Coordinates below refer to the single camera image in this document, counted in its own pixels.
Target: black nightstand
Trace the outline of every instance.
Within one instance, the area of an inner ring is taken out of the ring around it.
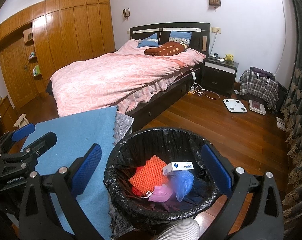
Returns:
[[[202,86],[220,95],[231,97],[237,70],[237,62],[219,62],[209,57],[204,61]]]

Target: wall outlet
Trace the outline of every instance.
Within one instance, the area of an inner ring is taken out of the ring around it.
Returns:
[[[221,33],[221,28],[219,28],[219,27],[211,27],[211,32],[212,33]]]

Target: blue gripper pad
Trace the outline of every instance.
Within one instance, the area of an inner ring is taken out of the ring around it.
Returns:
[[[218,186],[221,194],[226,195],[228,198],[232,195],[232,179],[222,163],[216,157],[210,147],[205,144],[201,150],[202,160],[209,170],[211,177]]]
[[[11,140],[13,142],[18,142],[21,139],[25,138],[26,136],[32,134],[35,130],[35,126],[33,123],[29,123],[27,125],[25,125],[24,127],[21,127],[19,130],[15,131],[12,134]]]
[[[97,144],[83,161],[72,178],[71,195],[75,198],[83,193],[102,156],[101,147]]]

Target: blue pillow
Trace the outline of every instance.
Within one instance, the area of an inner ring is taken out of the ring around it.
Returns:
[[[141,48],[141,47],[159,47],[158,36],[156,35],[156,33],[152,34],[148,38],[139,40],[139,44],[137,45],[137,48]]]
[[[191,36],[192,36],[192,32],[191,33],[185,33],[185,32],[175,32],[175,31],[172,31],[170,33],[169,41],[175,41],[175,42],[183,43],[183,44],[189,46],[190,45]]]

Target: wooden wardrobe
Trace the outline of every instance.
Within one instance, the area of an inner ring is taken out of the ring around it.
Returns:
[[[28,42],[23,36],[27,29],[33,35]],[[36,59],[30,61],[33,50]],[[0,24],[0,65],[18,109],[46,96],[55,71],[114,51],[110,0],[45,0]],[[36,65],[41,75],[34,77]]]

